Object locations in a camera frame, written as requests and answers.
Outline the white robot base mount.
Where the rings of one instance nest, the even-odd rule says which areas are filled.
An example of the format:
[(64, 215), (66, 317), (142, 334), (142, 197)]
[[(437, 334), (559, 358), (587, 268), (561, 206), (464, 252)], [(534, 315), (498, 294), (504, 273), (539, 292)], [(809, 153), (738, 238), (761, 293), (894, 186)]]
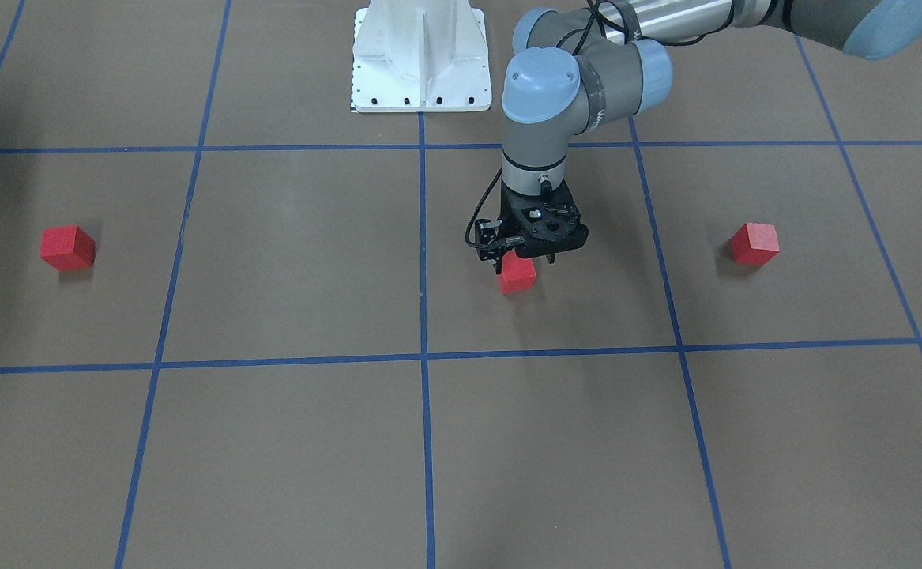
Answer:
[(491, 108), (485, 14), (468, 1), (371, 1), (353, 16), (350, 111)]

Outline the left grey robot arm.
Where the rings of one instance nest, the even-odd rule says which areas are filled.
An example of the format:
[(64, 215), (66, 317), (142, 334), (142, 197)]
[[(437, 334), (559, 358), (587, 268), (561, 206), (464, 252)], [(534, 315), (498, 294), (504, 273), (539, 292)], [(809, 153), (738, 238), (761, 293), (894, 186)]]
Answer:
[(500, 212), (471, 217), (468, 246), (497, 275), (518, 258), (553, 262), (583, 247), (589, 231), (565, 178), (572, 137), (666, 101), (671, 47), (757, 26), (883, 60), (922, 36), (922, 1), (589, 1), (527, 12), (502, 93)]

